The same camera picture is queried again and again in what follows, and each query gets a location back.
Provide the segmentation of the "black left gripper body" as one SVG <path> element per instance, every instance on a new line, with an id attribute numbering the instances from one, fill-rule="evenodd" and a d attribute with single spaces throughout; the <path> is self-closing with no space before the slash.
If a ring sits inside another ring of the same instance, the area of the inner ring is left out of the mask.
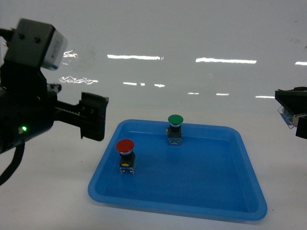
<path id="1" fill-rule="evenodd" d="M 0 151 L 8 151 L 49 130 L 59 86 L 49 85 L 42 61 L 4 60 L 0 68 Z"/>

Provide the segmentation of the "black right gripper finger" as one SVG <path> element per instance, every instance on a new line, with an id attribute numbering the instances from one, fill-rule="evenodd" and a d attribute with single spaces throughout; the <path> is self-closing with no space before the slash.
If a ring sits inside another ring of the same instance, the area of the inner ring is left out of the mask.
<path id="1" fill-rule="evenodd" d="M 307 88 L 294 87 L 291 90 L 276 90 L 275 99 L 292 115 L 307 117 Z"/>
<path id="2" fill-rule="evenodd" d="M 307 118 L 299 117 L 295 135 L 307 139 Z"/>

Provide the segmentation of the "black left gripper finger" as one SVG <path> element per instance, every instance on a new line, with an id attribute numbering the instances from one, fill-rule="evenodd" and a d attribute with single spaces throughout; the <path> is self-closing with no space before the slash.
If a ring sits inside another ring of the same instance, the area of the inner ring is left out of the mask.
<path id="1" fill-rule="evenodd" d="M 82 92 L 78 104 L 57 101 L 55 120 L 80 128 L 81 138 L 101 141 L 105 137 L 108 97 Z"/>

